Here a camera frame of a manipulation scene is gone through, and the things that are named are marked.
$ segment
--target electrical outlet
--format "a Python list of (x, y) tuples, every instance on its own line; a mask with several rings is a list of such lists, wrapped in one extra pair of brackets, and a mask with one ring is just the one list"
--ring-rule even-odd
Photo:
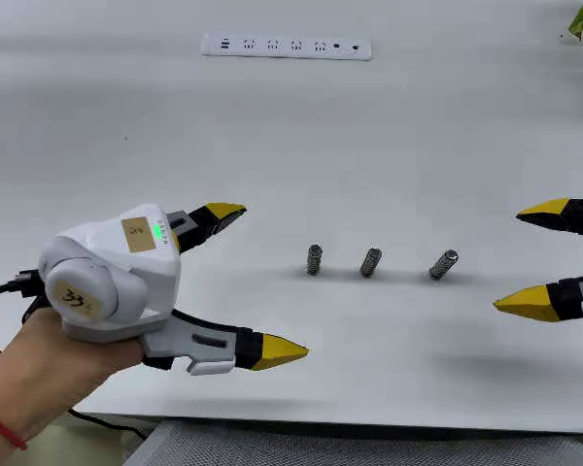
[(287, 37), (277, 34), (210, 34), (203, 36), (203, 55), (269, 56), (370, 60), (371, 43), (360, 39)]

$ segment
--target handwritten number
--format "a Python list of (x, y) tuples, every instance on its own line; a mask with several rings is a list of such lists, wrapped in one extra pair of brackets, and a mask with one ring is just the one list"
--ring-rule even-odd
[(72, 308), (79, 308), (85, 304), (85, 298), (83, 298), (80, 294), (76, 295), (70, 288), (67, 288), (67, 294), (62, 297), (62, 300), (66, 303), (78, 301), (78, 303), (70, 304)]

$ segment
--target finger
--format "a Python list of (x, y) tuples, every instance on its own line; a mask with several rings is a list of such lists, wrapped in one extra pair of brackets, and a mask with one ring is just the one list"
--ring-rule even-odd
[(550, 230), (583, 235), (583, 199), (554, 199), (525, 209), (516, 218)]
[(103, 346), (105, 360), (113, 372), (136, 366), (143, 361), (143, 346), (137, 339), (108, 343)]

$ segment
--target white table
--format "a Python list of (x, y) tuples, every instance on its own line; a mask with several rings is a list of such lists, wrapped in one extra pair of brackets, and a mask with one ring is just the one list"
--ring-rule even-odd
[[(514, 219), (583, 197), (583, 48), (557, 40), (578, 3), (2, 0), (0, 283), (66, 227), (242, 202), (185, 257), (178, 307), (311, 350), (222, 377), (138, 367), (78, 408), (583, 432), (583, 321), (492, 306), (583, 275), (583, 237)], [(206, 30), (357, 36), (375, 59), (206, 58)], [(428, 283), (448, 248), (461, 262)], [(0, 298), (1, 346), (26, 306)]]

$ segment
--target power cord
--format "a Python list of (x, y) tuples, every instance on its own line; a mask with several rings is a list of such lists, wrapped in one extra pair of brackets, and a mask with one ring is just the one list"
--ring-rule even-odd
[[(0, 285), (0, 294), (6, 292), (13, 293), (16, 291), (21, 292), (21, 296), (23, 298), (43, 295), (45, 291), (44, 284), (43, 281), (41, 280), (41, 277), (39, 277), (39, 272), (37, 270), (24, 270), (22, 272), (19, 272), (19, 274), (16, 275), (16, 278), (14, 280)], [(35, 311), (34, 309), (32, 310), (29, 309), (28, 311), (26, 311), (26, 313), (21, 318), (22, 325), (28, 320), (30, 316), (32, 316), (34, 311)], [(97, 417), (83, 415), (82, 413), (78, 413), (76, 410), (69, 410), (67, 413), (78, 419), (86, 420), (88, 422), (101, 425), (102, 427), (106, 427), (108, 429), (132, 432), (136, 434), (141, 440), (147, 440), (147, 436), (135, 427), (113, 424), (111, 422), (98, 419)]]

